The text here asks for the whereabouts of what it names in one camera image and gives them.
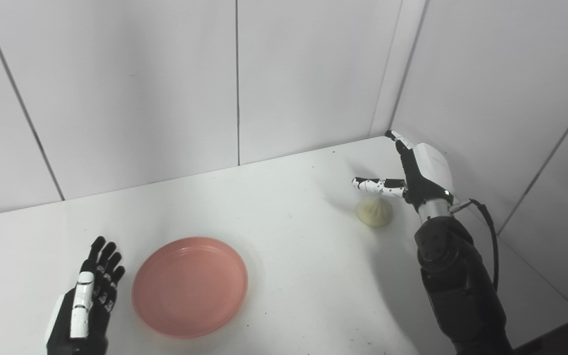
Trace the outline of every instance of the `robotic hand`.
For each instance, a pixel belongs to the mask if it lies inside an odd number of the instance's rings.
[[[47,341],[47,355],[106,354],[106,329],[124,267],[116,268],[122,255],[115,252],[115,243],[105,243],[102,236],[93,242],[76,286],[63,297]]]
[[[485,205],[475,200],[453,205],[453,180],[444,155],[432,146],[413,146],[387,131],[396,143],[404,169],[402,179],[355,177],[352,184],[365,191],[402,197],[420,215],[415,233],[422,282],[437,323],[460,355],[511,355],[505,334],[505,312],[498,299],[498,251],[494,224]],[[495,252],[491,281],[473,238],[453,213],[476,204],[491,229]]]

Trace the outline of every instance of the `fingertip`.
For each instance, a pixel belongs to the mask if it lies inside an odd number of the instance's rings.
[[[113,252],[117,249],[117,245],[114,242],[110,241],[102,252],[106,252],[107,255],[113,254]]]
[[[120,279],[122,279],[122,276],[124,276],[125,272],[126,272],[126,269],[123,266],[120,265],[113,272],[113,276],[111,277],[111,281],[113,283],[117,284],[118,281],[120,281]]]
[[[120,252],[113,254],[108,259],[108,263],[106,263],[106,272],[113,272],[113,269],[117,266],[120,260],[122,260],[122,254],[120,254]]]

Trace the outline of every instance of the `wall seam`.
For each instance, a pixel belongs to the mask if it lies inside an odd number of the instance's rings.
[[[540,169],[538,169],[538,173],[536,173],[534,178],[532,178],[532,180],[530,181],[530,184],[527,186],[527,188],[525,189],[525,191],[523,192],[523,194],[521,195],[519,200],[516,202],[516,204],[512,208],[512,211],[510,211],[510,214],[507,216],[507,218],[505,218],[505,221],[503,221],[503,223],[501,224],[501,227],[498,229],[497,234],[500,234],[503,231],[503,229],[505,228],[505,226],[507,225],[507,223],[510,221],[510,219],[512,219],[512,216],[514,215],[514,213],[516,213],[516,210],[518,209],[518,207],[521,205],[521,203],[525,199],[525,196],[527,196],[527,194],[530,192],[532,187],[534,187],[536,180],[538,180],[539,176],[543,173],[543,170],[545,170],[547,164],[549,164],[549,161],[552,160],[552,157],[554,157],[555,152],[558,150],[558,148],[560,148],[562,142],[564,142],[564,139],[567,137],[567,135],[568,135],[568,126],[565,129],[565,131],[562,133],[560,139],[558,139],[558,142],[556,143],[556,145],[554,146],[552,151],[550,151],[549,155],[545,159],[545,162],[543,162]]]
[[[369,123],[369,130],[367,131],[367,137],[372,136],[372,127],[374,127],[374,121],[376,121],[376,110],[378,110],[378,103],[381,101],[381,93],[383,92],[383,83],[385,82],[385,75],[387,74],[387,67],[390,64],[390,56],[392,49],[394,47],[394,41],[396,40],[396,30],[398,28],[398,23],[400,21],[400,16],[402,14],[402,6],[404,0],[401,0],[400,6],[398,8],[398,16],[396,17],[396,25],[394,25],[394,34],[391,36],[390,50],[387,53],[387,59],[385,60],[385,69],[383,69],[383,75],[381,76],[381,85],[378,88],[378,95],[376,96],[376,105],[374,106],[374,112],[372,113],[372,121]]]
[[[241,93],[240,93],[240,70],[238,62],[238,0],[235,0],[236,16],[236,142],[238,150],[238,166],[241,164]]]
[[[411,51],[409,52],[409,59],[407,59],[406,66],[404,67],[404,74],[402,80],[400,82],[400,87],[398,88],[398,93],[396,95],[396,102],[394,103],[394,107],[392,108],[391,118],[390,118],[390,126],[388,130],[391,129],[392,125],[394,124],[394,119],[396,117],[396,112],[398,109],[398,105],[400,104],[400,97],[402,96],[404,83],[406,83],[406,78],[409,74],[409,69],[411,69],[411,62],[413,60],[413,54],[415,54],[415,48],[418,45],[418,41],[420,40],[420,32],[422,32],[422,27],[424,25],[424,19],[426,18],[426,10],[428,10],[428,3],[430,0],[426,0],[424,3],[424,7],[422,8],[422,15],[420,15],[420,22],[418,24],[418,29],[415,32],[415,38],[413,39],[413,45],[411,46]]]
[[[32,135],[34,136],[34,141],[36,142],[36,145],[38,146],[38,150],[41,152],[41,156],[43,157],[43,162],[45,163],[45,166],[47,167],[47,171],[50,174],[50,177],[52,177],[52,182],[54,182],[54,186],[56,187],[56,191],[58,192],[59,197],[61,198],[61,201],[65,200],[65,197],[63,196],[63,191],[61,190],[60,185],[58,184],[58,181],[56,180],[56,175],[54,175],[54,171],[52,170],[52,166],[49,163],[49,160],[47,159],[47,154],[45,154],[45,149],[43,149],[43,144],[41,143],[39,137],[38,137],[38,132],[36,132],[36,128],[34,128],[34,123],[32,123],[32,119],[30,118],[30,114],[28,113],[28,110],[25,106],[25,103],[23,101],[23,98],[21,96],[21,92],[19,91],[19,88],[16,85],[16,81],[14,81],[14,78],[12,76],[12,72],[10,71],[10,67],[7,64],[6,58],[4,57],[3,51],[0,47],[0,61],[4,67],[4,71],[6,72],[6,76],[8,78],[8,81],[10,82],[10,85],[13,89],[14,95],[16,96],[16,99],[19,103],[19,106],[21,107],[21,110],[23,112],[23,116],[25,117],[25,121],[27,122],[30,131],[32,131]]]

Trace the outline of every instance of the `white robotic hand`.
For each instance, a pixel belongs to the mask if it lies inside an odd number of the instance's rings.
[[[405,179],[355,177],[354,187],[380,195],[402,197],[412,204],[421,220],[438,215],[451,215],[455,189],[451,170],[444,155],[426,143],[413,146],[395,131],[385,136],[396,142]]]
[[[93,242],[80,268],[76,286],[58,310],[47,341],[47,355],[104,355],[110,312],[117,297],[117,283],[124,276],[117,245],[100,236]]]

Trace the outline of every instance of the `tabletop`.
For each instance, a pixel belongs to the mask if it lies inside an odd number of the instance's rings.
[[[392,223],[362,224],[354,176],[403,178],[385,137],[0,214],[0,354],[44,353],[58,294],[97,235],[117,242],[126,275],[108,354],[452,355],[420,280],[411,205],[388,198]],[[487,227],[470,211],[488,270]],[[248,268],[248,294],[225,326],[190,340],[149,330],[131,304],[133,277],[162,245],[226,242]],[[520,346],[568,323],[568,302],[501,240],[499,296]]]

